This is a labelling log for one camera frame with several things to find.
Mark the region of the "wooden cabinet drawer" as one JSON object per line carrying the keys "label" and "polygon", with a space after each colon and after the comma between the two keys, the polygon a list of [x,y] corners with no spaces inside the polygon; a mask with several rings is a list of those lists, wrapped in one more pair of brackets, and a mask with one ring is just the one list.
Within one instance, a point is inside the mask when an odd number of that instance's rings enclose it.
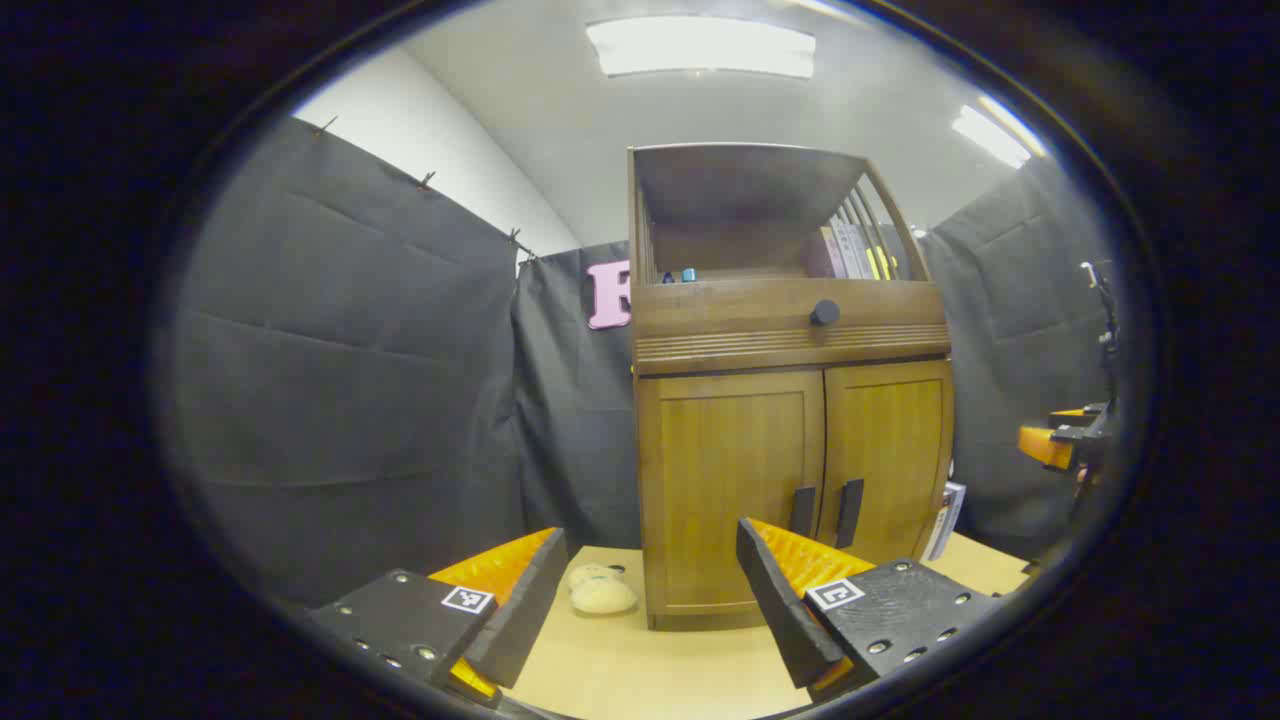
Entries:
{"label": "wooden cabinet drawer", "polygon": [[[809,322],[822,299],[832,327]],[[941,357],[952,342],[940,290],[919,281],[758,278],[632,291],[634,372],[677,375]]]}

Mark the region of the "wooden double-door shoe cabinet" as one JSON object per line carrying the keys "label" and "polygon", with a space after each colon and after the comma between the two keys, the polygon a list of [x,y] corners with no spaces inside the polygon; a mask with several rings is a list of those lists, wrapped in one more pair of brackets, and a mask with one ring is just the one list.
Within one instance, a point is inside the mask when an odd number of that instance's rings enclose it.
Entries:
{"label": "wooden double-door shoe cabinet", "polygon": [[[767,143],[676,143],[628,150],[630,305],[632,291],[653,284],[685,284],[684,268],[695,268],[696,282],[758,278],[804,278],[806,250],[817,229],[840,215],[870,225],[891,227],[895,254],[908,279],[938,286],[922,256],[887,184],[870,160]],[[791,372],[832,366],[918,361],[850,363],[824,366],[781,366],[750,372]],[[634,401],[636,375],[632,365]],[[689,629],[750,626],[717,623]]]}

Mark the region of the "row of books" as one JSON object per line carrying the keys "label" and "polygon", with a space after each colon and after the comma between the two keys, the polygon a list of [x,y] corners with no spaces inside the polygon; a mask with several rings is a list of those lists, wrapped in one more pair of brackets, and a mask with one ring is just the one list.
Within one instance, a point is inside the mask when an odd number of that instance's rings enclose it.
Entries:
{"label": "row of books", "polygon": [[895,240],[891,227],[832,217],[809,242],[806,274],[852,281],[908,279],[895,254]]}

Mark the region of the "small ceiling light panel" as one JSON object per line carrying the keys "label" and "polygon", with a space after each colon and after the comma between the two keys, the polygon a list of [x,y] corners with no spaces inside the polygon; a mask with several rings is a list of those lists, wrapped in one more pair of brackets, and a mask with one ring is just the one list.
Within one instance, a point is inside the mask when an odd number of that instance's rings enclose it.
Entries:
{"label": "small ceiling light panel", "polygon": [[1023,168],[1033,158],[1050,155],[1023,120],[988,95],[977,96],[975,105],[963,105],[951,129],[1012,169]]}

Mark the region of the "black backdrop cloth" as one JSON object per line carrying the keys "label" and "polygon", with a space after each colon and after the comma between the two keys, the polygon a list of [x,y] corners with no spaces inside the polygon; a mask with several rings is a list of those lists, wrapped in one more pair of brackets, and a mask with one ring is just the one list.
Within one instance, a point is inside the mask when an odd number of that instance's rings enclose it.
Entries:
{"label": "black backdrop cloth", "polygon": [[[957,529],[1032,560],[1073,484],[1018,427],[1105,397],[1100,215],[1034,160],[923,241],[952,333]],[[253,575],[326,603],[559,527],[639,550],[631,331],[594,331],[590,266],[517,264],[495,227],[311,124],[268,135],[198,232],[164,340],[178,471]]]}

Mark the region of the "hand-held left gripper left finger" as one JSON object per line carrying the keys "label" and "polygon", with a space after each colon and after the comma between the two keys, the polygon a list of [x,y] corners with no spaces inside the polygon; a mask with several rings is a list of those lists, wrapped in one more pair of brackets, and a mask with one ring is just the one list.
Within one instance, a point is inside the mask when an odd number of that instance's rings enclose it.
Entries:
{"label": "hand-held left gripper left finger", "polygon": [[518,680],[568,564],[549,527],[429,574],[393,569],[308,611],[396,676],[497,706]]}

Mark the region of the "wooden shoe cabinet door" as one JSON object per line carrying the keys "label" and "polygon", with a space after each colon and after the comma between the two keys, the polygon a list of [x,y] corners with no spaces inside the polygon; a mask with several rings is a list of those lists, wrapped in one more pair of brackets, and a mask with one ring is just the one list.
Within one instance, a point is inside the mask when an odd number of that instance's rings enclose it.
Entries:
{"label": "wooden shoe cabinet door", "polygon": [[840,491],[863,478],[855,539],[837,550],[873,564],[920,559],[952,459],[951,363],[832,366],[823,372],[823,388],[826,452],[815,538],[835,547]]}
{"label": "wooden shoe cabinet door", "polygon": [[820,373],[643,377],[635,401],[652,628],[754,623],[739,523],[786,527],[795,509],[817,514],[826,451]]}

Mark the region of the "cream plush toy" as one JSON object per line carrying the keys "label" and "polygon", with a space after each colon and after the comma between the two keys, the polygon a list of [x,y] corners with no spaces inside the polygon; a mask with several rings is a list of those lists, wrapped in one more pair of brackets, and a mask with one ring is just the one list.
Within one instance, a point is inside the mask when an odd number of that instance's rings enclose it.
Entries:
{"label": "cream plush toy", "polygon": [[625,568],[621,565],[577,565],[570,569],[566,584],[572,609],[584,615],[616,615],[630,611],[637,603],[637,596],[625,580]]}

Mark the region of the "large ceiling light panel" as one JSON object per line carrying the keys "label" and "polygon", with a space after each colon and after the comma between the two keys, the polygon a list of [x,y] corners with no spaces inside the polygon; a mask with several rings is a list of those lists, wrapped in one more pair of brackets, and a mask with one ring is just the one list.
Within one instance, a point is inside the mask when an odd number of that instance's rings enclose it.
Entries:
{"label": "large ceiling light panel", "polygon": [[763,22],[707,15],[648,15],[585,27],[609,77],[668,70],[735,70],[813,77],[817,38]]}

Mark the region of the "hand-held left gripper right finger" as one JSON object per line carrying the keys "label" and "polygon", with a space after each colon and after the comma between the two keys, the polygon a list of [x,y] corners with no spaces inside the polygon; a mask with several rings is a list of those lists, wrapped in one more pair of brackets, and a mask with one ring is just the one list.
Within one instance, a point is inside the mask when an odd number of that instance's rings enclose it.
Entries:
{"label": "hand-held left gripper right finger", "polygon": [[742,518],[737,560],[792,683],[849,693],[954,643],[1004,605],[910,559],[874,565]]}

